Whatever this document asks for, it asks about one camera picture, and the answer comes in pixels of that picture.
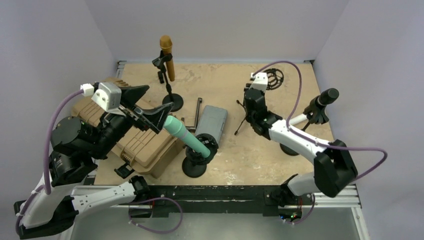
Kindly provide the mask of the white microphone silver grille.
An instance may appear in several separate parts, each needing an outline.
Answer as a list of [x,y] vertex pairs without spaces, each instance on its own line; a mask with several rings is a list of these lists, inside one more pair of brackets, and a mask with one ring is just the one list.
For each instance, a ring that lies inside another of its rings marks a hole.
[[289,122],[290,125],[295,126],[295,125],[302,123],[302,122],[305,122],[307,120],[308,120],[307,115],[300,114],[300,115],[297,115],[297,116],[291,118],[288,122]]

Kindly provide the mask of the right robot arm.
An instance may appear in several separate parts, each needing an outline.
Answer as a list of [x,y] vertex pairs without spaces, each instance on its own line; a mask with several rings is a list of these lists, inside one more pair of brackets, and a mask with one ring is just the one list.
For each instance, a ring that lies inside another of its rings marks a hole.
[[270,141],[288,147],[313,164],[313,172],[295,174],[272,196],[288,204],[301,195],[323,193],[334,198],[358,176],[351,154],[341,140],[333,142],[314,137],[292,126],[281,116],[268,110],[265,92],[248,83],[244,88],[245,119],[252,129]]

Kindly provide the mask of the black clip stand round base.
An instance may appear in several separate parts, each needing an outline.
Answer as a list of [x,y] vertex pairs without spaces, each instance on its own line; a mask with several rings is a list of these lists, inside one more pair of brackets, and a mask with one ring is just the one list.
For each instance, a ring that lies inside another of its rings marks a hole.
[[162,99],[162,104],[173,103],[171,112],[179,111],[183,105],[184,100],[181,95],[172,92],[172,87],[169,84],[168,76],[167,76],[167,68],[166,68],[167,57],[164,55],[162,50],[160,51],[159,57],[152,61],[152,64],[159,69],[159,72],[162,72],[165,88],[167,91],[167,95]]

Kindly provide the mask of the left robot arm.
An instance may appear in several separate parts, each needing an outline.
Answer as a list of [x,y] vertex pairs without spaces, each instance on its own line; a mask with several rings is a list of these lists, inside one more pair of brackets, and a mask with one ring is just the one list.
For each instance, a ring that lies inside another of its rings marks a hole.
[[79,93],[91,97],[103,109],[98,125],[73,116],[57,121],[58,115],[53,114],[46,134],[43,175],[29,198],[14,204],[15,230],[20,239],[53,236],[95,211],[148,201],[150,188],[141,176],[98,194],[70,194],[97,168],[95,160],[105,160],[132,127],[160,133],[173,104],[138,107],[138,100],[148,89],[148,85],[119,87],[111,82],[83,84]]

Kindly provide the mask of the gold microphone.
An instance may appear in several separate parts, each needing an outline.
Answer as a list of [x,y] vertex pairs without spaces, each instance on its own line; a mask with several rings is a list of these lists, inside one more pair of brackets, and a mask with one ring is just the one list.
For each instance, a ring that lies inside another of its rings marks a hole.
[[159,39],[159,45],[161,47],[164,56],[166,57],[166,69],[168,71],[168,77],[171,82],[175,80],[175,66],[172,55],[173,42],[169,35],[162,35]]

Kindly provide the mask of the black tripod shock mount stand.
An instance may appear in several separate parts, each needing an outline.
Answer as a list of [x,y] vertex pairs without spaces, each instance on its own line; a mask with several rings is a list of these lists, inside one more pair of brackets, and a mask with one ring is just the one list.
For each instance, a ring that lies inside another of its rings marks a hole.
[[242,123],[247,122],[259,136],[270,139],[269,130],[282,117],[268,110],[266,91],[276,90],[284,82],[284,73],[278,68],[268,68],[257,74],[252,73],[243,89],[243,100],[236,100],[245,112]]

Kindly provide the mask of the black shock mount round base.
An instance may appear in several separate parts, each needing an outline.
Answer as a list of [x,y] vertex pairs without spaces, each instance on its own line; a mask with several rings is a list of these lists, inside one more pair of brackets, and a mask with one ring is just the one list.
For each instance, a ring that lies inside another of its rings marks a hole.
[[208,133],[200,133],[197,136],[190,134],[190,137],[188,140],[184,139],[186,157],[182,162],[182,171],[190,178],[198,178],[206,172],[207,165],[215,157],[219,145]]

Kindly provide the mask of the teal microphone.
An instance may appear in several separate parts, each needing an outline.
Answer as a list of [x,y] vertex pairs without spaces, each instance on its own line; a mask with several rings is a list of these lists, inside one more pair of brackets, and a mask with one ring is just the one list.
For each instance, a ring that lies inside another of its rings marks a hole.
[[184,124],[172,115],[168,115],[163,128],[173,137],[183,141],[188,147],[196,153],[200,153],[202,157],[209,157],[211,151],[201,143],[192,133],[190,133]]

